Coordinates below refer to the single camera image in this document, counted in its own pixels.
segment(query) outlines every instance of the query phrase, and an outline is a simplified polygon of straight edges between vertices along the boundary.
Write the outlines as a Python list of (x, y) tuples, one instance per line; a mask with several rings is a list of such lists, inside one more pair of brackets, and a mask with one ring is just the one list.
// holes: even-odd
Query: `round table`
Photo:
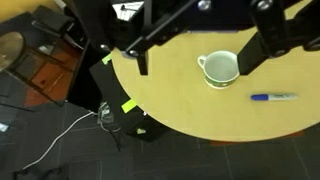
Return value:
[[(295, 12), (309, 1), (286, 11)], [(136, 103), (154, 119), (188, 135), (219, 141), (256, 141), (288, 135), (320, 121), (320, 52), (301, 47), (265, 61), (225, 90), (210, 88), (197, 57), (217, 50), (238, 53), (256, 32), (181, 34), (149, 50), (149, 75), (136, 61), (113, 51), (116, 75)], [(296, 93), (292, 101), (256, 102), (256, 93)]]

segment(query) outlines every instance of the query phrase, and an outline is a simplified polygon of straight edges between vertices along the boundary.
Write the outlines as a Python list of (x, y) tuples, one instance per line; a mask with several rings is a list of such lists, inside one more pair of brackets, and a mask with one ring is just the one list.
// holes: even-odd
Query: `white cable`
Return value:
[[(106, 132), (110, 132), (109, 130), (107, 130), (104, 126), (103, 123), (100, 123), (100, 127), (106, 131)], [(112, 130), (112, 132), (119, 132), (121, 130), (121, 127), (119, 127), (118, 129)]]
[(42, 155), (38, 160), (36, 160), (36, 161), (28, 164), (28, 165), (25, 166), (23, 169), (27, 169), (27, 168), (29, 168), (29, 167), (31, 167), (31, 166), (39, 163), (39, 162), (50, 152), (50, 150), (53, 148), (53, 146), (57, 143), (57, 141), (58, 141), (60, 138), (62, 138), (65, 134), (67, 134), (67, 133), (70, 131), (70, 129), (73, 128), (73, 126), (76, 125), (79, 121), (81, 121), (82, 119), (90, 116), (91, 114), (93, 114), (93, 112), (90, 112), (90, 113), (88, 113), (88, 114), (80, 117), (79, 119), (75, 120), (75, 121), (69, 126), (68, 129), (66, 129), (62, 134), (60, 134), (60, 135), (52, 142), (52, 144), (49, 146), (49, 148), (46, 150), (46, 152), (43, 153), (43, 155)]

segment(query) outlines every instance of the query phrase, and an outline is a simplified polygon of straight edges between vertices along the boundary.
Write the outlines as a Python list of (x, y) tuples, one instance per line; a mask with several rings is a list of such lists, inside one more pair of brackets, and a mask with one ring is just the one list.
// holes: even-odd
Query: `marker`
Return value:
[(251, 95), (251, 100), (254, 101), (285, 101), (297, 99), (295, 94), (254, 94)]

